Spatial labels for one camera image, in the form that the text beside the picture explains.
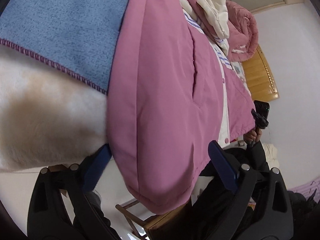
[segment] person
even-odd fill
[[[230,148],[225,150],[225,152],[233,155],[240,164],[246,163],[257,171],[269,172],[270,169],[260,141],[261,136],[261,129],[251,130],[244,134],[244,141],[248,145],[246,149]],[[207,239],[219,222],[222,213],[231,205],[234,198],[233,193],[225,189],[212,162],[207,164],[200,176],[213,176],[214,179],[208,184],[192,206],[187,221],[184,222],[184,225],[182,225],[179,230],[181,239]],[[308,200],[299,193],[288,193],[292,206],[294,232],[296,233],[309,217],[310,213],[316,208],[317,204],[313,200],[315,193],[313,193]],[[233,236],[234,239],[250,226],[253,212],[252,207],[248,206],[244,217]]]

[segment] white floor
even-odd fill
[[[0,173],[0,199],[19,228],[27,234],[27,217],[29,202],[40,169],[32,169],[18,173]],[[124,216],[116,210],[116,204],[123,204],[133,199],[125,187],[119,169],[111,160],[99,180],[96,190],[100,193],[101,208],[105,216],[111,221],[111,226],[123,240],[136,239],[131,235],[131,228]],[[74,214],[69,199],[64,198],[65,206],[73,221]],[[145,207],[138,206],[130,210],[140,218],[152,215]]]

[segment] pink quilt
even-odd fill
[[[223,83],[230,139],[254,127],[254,104],[179,0],[130,0],[112,66],[108,139],[130,193],[162,214],[187,202],[218,140]]]
[[[258,46],[258,27],[252,13],[239,4],[227,1],[230,37],[228,60],[245,61],[253,56]]]

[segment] hand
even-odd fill
[[[255,130],[251,130],[250,132],[243,135],[243,140],[246,142],[246,144],[249,144],[252,141],[256,143],[260,141],[262,131],[260,128],[257,128],[257,131],[258,132],[256,132]]]

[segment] white fluffy blanket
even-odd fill
[[[0,171],[80,162],[104,143],[107,97],[0,46]]]

